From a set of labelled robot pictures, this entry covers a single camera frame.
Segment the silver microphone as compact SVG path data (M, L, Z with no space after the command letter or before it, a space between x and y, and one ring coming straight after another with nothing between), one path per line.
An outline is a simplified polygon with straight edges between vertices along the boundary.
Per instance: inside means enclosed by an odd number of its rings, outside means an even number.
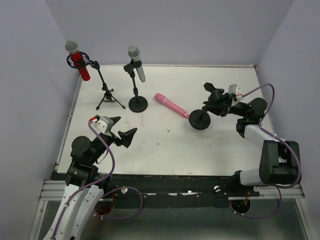
M135 64L136 72L138 74L138 77L142 83L146 81L145 72L142 66L142 61L140 58L140 50L135 45L130 45L128 47L128 55Z

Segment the red glitter microphone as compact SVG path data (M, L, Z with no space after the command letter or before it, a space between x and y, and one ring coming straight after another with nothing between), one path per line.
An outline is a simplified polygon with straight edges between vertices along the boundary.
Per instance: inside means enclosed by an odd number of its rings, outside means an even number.
M72 40L67 40L64 47L65 50L69 53L67 57L69 66L78 70L79 75L81 76L83 81L89 81L91 77L87 70L83 55L78 49L77 43Z

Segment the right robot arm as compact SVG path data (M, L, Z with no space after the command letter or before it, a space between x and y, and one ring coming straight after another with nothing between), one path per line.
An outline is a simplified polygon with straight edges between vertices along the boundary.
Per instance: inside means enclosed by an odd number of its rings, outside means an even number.
M235 98L228 93L221 96L212 94L203 103L203 110L216 116L237 115L236 132L253 143L261 151L259 166L239 172L243 186L271 185L292 188L301 181L299 145L270 133L261 126L266 114L267 102L260 97L248 103L233 103Z

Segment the black round-base stand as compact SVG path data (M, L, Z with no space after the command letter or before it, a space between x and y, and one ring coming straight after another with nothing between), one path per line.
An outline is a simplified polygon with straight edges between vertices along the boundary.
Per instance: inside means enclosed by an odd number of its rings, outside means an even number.
M212 93L224 94L225 92L222 88L216 88L212 83L209 83L209 82L206 82L203 85L203 87L207 92L210 93L210 95ZM189 114L189 118L188 118L189 124L196 130L205 130L211 124L211 118L208 114L209 111L203 110L202 107L201 109L196 109Z
M135 64L131 60L130 63L126 64L123 67L123 69L126 73L129 74L133 84L134 97L132 97L128 102L129 109L134 113L142 113L147 109L148 101L145 97L139 95L139 91L135 81L135 77L136 77L136 74L134 72Z

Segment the pink microphone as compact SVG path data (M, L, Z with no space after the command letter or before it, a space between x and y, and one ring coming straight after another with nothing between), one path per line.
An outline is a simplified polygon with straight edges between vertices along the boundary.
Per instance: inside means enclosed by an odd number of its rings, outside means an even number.
M181 108L180 106L178 106L175 103L173 103L172 101L170 101L163 94L156 93L154 98L158 103L166 106L167 108L169 108L173 112L177 113L178 115L180 115L180 116L182 116L182 117L184 117L186 119L189 118L189 114L183 108Z

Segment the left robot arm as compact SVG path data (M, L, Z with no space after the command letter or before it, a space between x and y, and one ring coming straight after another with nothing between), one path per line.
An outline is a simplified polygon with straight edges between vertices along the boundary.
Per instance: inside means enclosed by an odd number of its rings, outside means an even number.
M112 127L121 117L96 115L88 121L89 129L96 136L76 137L71 144L71 164L67 170L65 187L58 211L47 231L46 240L79 240L90 215L98 201L105 195L104 185L115 169L112 144L128 148L137 128L126 132L112 132ZM98 159L103 153L111 157L111 170L101 177L98 173Z

